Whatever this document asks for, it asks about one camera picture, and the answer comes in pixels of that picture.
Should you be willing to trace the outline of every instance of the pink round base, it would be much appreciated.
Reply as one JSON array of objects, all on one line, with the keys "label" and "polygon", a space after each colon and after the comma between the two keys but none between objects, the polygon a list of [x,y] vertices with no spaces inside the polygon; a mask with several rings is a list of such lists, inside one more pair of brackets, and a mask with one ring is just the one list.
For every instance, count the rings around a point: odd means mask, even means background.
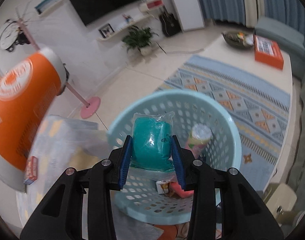
[{"label": "pink round base", "polygon": [[93,97],[89,100],[87,100],[87,102],[90,104],[90,106],[86,107],[83,106],[80,112],[80,116],[82,119],[87,119],[89,117],[91,117],[99,108],[100,106],[100,98],[99,97]]}]

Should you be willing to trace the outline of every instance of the pink stand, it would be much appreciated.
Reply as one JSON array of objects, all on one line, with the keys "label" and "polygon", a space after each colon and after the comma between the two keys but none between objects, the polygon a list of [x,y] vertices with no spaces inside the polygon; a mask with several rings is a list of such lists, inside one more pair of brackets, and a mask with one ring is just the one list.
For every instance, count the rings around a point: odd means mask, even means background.
[{"label": "pink stand", "polygon": [[[34,38],[31,36],[30,32],[28,31],[27,27],[23,23],[23,20],[18,15],[18,25],[23,31],[23,33],[26,35],[27,39],[30,41],[32,46],[35,48],[35,50],[40,50],[40,47],[35,42]],[[100,106],[100,98],[99,97],[92,97],[88,101],[84,100],[84,98],[67,82],[66,87],[84,104],[84,106],[81,109],[80,116],[82,119],[87,119],[91,117],[94,113],[96,113],[97,109]]]}]

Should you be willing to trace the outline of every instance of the barcode label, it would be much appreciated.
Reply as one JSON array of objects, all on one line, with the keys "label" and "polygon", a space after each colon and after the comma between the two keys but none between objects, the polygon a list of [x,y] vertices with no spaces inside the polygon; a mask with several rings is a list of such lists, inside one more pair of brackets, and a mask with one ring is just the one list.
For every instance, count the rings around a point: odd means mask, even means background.
[{"label": "barcode label", "polygon": [[257,39],[257,50],[271,56],[274,55],[271,42],[264,39]]}]

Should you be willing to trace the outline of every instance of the coffee table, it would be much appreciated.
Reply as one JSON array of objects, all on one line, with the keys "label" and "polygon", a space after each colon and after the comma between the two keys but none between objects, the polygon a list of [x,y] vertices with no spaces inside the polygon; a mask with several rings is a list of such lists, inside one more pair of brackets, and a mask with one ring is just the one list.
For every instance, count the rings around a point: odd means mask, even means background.
[{"label": "coffee table", "polygon": [[[203,52],[199,53],[200,56],[224,62],[226,64],[242,69],[243,71],[249,72],[255,76],[258,76],[261,79],[264,79],[265,81],[273,84],[275,87],[290,94],[292,102],[291,62],[288,53],[282,51],[282,54],[284,58],[284,67],[283,70],[279,70],[269,65],[255,61],[254,51],[252,49],[240,50],[231,47],[225,42],[222,36],[219,36],[209,47],[207,47]],[[289,147],[288,152],[283,150],[285,143],[287,141],[292,141],[292,138],[289,138],[288,136],[289,123],[291,119],[291,102],[289,107],[288,125],[281,148],[281,154],[279,155],[275,169],[272,172],[265,189],[267,188],[273,175],[275,175],[280,159],[287,159],[289,155]],[[285,167],[278,166],[278,172],[283,173],[284,168]]]}]

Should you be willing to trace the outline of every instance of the guitar body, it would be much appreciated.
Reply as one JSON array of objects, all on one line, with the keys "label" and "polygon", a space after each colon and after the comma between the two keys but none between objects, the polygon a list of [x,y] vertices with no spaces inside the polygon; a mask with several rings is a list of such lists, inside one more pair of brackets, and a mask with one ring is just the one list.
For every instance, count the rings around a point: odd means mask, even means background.
[{"label": "guitar body", "polygon": [[162,13],[159,19],[162,23],[162,31],[166,37],[171,37],[181,31],[180,24],[172,13]]}]

